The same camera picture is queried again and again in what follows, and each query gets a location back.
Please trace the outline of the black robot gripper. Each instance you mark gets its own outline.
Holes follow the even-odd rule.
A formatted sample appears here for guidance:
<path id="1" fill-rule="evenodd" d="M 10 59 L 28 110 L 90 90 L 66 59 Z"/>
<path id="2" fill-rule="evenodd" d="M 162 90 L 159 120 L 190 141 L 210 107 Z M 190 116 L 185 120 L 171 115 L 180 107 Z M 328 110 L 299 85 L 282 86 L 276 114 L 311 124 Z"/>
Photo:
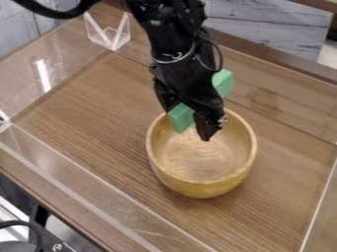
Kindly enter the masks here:
<path id="1" fill-rule="evenodd" d="M 163 110 L 169 112 L 180 102 L 186 103 L 197 111 L 197 132 L 206 142 L 228 120 L 222 98 L 212 84 L 212 77 L 221 70 L 214 60 L 217 50 L 213 42 L 192 42 L 186 47 L 153 44 L 153 63 L 149 66 Z"/>

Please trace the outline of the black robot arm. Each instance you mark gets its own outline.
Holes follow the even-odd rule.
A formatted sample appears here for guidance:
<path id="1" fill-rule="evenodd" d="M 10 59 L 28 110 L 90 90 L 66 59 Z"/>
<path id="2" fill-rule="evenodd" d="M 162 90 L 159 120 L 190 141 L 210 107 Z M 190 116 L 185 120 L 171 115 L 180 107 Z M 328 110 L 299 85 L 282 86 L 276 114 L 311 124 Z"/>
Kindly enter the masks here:
<path id="1" fill-rule="evenodd" d="M 222 98 L 212 83 L 224 57 L 205 28 L 204 0 L 126 0 L 149 43 L 153 83 L 163 110 L 181 103 L 193 109 L 202 140 L 212 139 L 225 120 Z"/>

